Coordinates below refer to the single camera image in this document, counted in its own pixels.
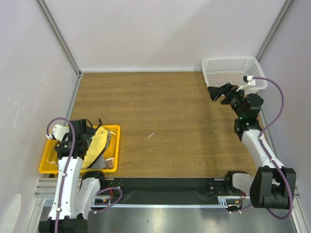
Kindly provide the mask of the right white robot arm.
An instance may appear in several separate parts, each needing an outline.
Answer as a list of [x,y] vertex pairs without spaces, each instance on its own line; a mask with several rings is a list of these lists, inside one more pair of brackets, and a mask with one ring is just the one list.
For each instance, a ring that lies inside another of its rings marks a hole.
[[207,89],[212,101],[224,96],[221,104],[229,105],[236,113],[234,131],[258,167],[254,177],[243,172],[233,173],[231,179],[224,182],[224,191],[229,195],[244,192],[255,208],[291,211],[296,172],[278,160],[265,140],[258,120],[263,99],[255,93],[245,95],[243,90],[230,83]]

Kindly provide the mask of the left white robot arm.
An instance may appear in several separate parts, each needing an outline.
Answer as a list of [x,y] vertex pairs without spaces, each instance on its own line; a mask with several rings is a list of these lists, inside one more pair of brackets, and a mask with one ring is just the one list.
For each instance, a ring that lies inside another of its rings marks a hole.
[[46,128],[50,140],[59,140],[58,178],[52,208],[46,221],[41,221],[41,233],[87,233],[88,214],[96,194],[107,189],[102,171],[88,171],[80,176],[88,138],[93,137],[93,126],[89,120],[68,120],[68,126],[54,125],[51,120]]

